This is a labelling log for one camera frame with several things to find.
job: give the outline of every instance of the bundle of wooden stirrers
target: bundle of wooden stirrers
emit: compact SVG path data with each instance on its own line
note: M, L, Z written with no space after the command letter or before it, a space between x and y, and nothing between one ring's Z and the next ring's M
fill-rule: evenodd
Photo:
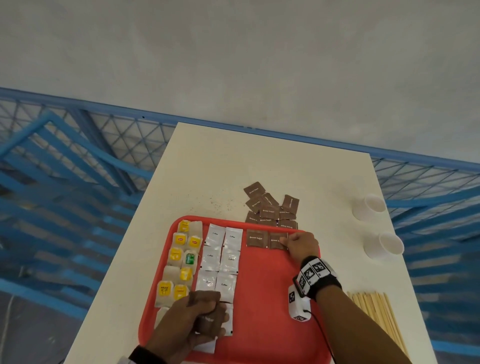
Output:
M408 356L407 348L403 342L402 334L398 329L387 294L380 294L378 292L359 292L354 294L347 292L347 294L363 312L384 329L400 349L402 349L405 355Z

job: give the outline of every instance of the hand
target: hand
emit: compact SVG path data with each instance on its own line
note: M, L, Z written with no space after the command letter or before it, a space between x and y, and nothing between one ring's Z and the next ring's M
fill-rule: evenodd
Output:
M165 313L145 345L148 351L168 364L180 364L195 346L213 340L208 336L195 334L192 328L198 315L208 314L215 309L215 301L200 301L190 307L187 307L187 304L188 296L176 301ZM227 321L228 314L225 314L223 322ZM224 335L225 329L222 328L218 337Z
M280 243L285 245L292 258L301 264L308 256L319 256L318 241L311 232L296 232L288 238L280 238Z

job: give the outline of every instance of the yellow tea bag label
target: yellow tea bag label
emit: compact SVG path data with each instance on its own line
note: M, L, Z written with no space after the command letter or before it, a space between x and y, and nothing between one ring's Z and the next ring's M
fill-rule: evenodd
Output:
M173 289L173 298L175 299L175 301L185 297L186 295L187 295L187 286L184 286L183 284L177 285Z
M187 221L187 220L180 221L179 230L181 232L188 232L188 223L189 223L189 221Z
M190 280L192 278L192 268L182 268L180 270L181 280Z
M180 248L172 248L170 250L170 259L171 260L181 260L181 249Z
M197 238L196 236L191 236L188 240L188 245L192 248L200 248L200 245L202 245L202 239Z
M184 234L175 235L175 244L185 245L187 237Z
M159 296L170 296L171 291L172 291L171 282L160 282L160 284L158 285Z

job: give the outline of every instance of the right hand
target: right hand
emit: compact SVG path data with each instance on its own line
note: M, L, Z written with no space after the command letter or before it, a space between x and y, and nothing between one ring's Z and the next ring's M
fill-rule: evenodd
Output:
M319 256L318 241L311 232L296 232L288 238L280 238L280 242L288 248L292 258L301 264L308 256Z

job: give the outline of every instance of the wrist tracker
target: wrist tracker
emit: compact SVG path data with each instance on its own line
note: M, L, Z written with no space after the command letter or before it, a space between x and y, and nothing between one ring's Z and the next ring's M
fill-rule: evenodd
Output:
M342 289L332 267L325 260L313 255L302 261L300 273L293 278L293 284L300 297L308 297L314 301L317 292L322 288L334 285Z

